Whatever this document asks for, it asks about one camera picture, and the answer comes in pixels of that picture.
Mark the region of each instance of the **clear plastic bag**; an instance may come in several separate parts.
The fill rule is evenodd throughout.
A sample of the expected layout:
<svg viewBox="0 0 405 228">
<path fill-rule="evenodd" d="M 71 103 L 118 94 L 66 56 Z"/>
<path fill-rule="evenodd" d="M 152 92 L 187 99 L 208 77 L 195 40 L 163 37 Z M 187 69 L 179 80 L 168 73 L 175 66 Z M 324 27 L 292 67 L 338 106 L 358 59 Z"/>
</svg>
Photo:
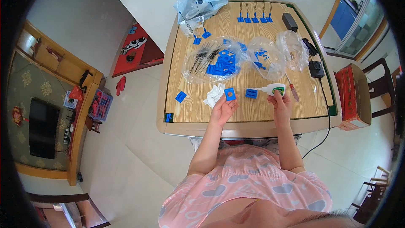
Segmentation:
<svg viewBox="0 0 405 228">
<path fill-rule="evenodd" d="M 182 73 L 190 84 L 215 83 L 235 77 L 249 60 L 246 45 L 238 38 L 222 36 L 205 42 L 186 55 Z"/>
<path fill-rule="evenodd" d="M 228 0 L 176 0 L 173 7 L 177 10 L 177 12 L 181 12 L 187 23 L 193 29 L 194 33 L 196 33 L 197 28 L 203 27 L 199 24 L 200 14 L 202 20 L 205 21 L 206 19 L 215 15 L 218 10 L 227 3 Z M 177 23 L 180 25 L 181 31 L 187 37 L 192 36 L 183 17 L 181 17 L 180 14 L 177 15 Z"/>
<path fill-rule="evenodd" d="M 286 59 L 272 40 L 266 37 L 255 37 L 247 46 L 247 52 L 263 78 L 276 81 L 284 76 Z"/>
<path fill-rule="evenodd" d="M 301 37 L 291 30 L 280 32 L 276 40 L 277 48 L 284 54 L 287 67 L 294 71 L 302 71 L 308 66 L 309 51 Z"/>
</svg>

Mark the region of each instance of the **wallpaper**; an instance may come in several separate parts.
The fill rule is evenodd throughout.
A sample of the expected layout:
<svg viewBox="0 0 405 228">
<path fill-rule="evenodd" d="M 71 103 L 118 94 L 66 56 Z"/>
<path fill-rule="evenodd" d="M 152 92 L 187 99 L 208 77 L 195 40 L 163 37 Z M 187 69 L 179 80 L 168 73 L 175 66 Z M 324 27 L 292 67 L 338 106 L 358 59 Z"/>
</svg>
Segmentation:
<svg viewBox="0 0 405 228">
<path fill-rule="evenodd" d="M 39 168 L 66 170 L 68 145 L 63 143 L 63 135 L 70 124 L 66 116 L 71 116 L 72 112 L 63 106 L 63 102 L 66 91 L 72 89 L 72 85 L 40 70 L 19 53 L 15 53 L 8 83 L 7 124 L 11 151 L 16 162 Z M 33 97 L 60 108 L 55 141 L 57 152 L 54 160 L 31 156 L 28 139 L 29 123 L 23 120 L 18 126 L 13 121 L 12 111 L 15 106 L 21 109 L 23 118 L 30 119 L 30 104 Z"/>
</svg>

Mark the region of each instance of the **tissue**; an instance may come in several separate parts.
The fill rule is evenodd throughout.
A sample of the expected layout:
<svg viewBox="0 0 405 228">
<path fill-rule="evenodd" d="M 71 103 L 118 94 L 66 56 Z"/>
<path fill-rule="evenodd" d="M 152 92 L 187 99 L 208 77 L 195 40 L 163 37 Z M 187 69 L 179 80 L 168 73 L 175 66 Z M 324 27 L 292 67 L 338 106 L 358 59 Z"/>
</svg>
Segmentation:
<svg viewBox="0 0 405 228">
<path fill-rule="evenodd" d="M 215 103 L 217 103 L 220 97 L 224 94 L 225 89 L 226 87 L 222 83 L 219 83 L 218 86 L 214 85 L 212 90 L 207 93 L 207 98 L 203 100 L 204 104 L 213 108 Z"/>
</svg>

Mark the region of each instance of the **tile floor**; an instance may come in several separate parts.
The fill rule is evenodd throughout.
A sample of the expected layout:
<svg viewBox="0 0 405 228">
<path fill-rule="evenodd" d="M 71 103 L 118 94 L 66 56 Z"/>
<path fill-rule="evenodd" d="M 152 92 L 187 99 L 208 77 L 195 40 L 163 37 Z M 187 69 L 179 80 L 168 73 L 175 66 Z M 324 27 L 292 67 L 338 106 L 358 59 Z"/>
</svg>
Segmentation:
<svg viewBox="0 0 405 228">
<path fill-rule="evenodd" d="M 352 61 L 328 57 L 331 70 Z M 157 216 L 166 197 L 185 176 L 194 154 L 187 138 L 156 129 L 158 82 L 162 66 L 126 74 L 126 89 L 115 96 L 119 78 L 107 78 L 114 101 L 100 134 L 88 132 L 81 162 L 84 192 L 112 227 L 158 227 Z M 380 98 L 373 111 L 385 107 Z M 360 203 L 377 165 L 388 168 L 393 121 L 389 114 L 351 132 L 331 129 L 327 140 L 308 154 L 305 168 L 315 172 L 333 196 L 333 209 Z M 298 149 L 304 155 L 322 141 L 326 130 L 304 134 Z"/>
</svg>

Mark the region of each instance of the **glue bottle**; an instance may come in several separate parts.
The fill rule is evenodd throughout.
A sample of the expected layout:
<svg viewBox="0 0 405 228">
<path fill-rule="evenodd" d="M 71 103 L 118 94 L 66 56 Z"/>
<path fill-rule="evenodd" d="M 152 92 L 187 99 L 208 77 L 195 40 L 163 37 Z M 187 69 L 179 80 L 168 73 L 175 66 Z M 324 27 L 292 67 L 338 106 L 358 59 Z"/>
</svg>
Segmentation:
<svg viewBox="0 0 405 228">
<path fill-rule="evenodd" d="M 269 84 L 266 87 L 262 87 L 262 88 L 249 88 L 249 89 L 253 89 L 253 90 L 261 90 L 265 93 L 267 93 L 268 95 L 274 96 L 274 91 L 275 90 L 279 90 L 281 96 L 283 97 L 286 91 L 286 85 L 285 84 L 281 84 L 281 83 L 273 83 L 273 84 Z"/>
</svg>

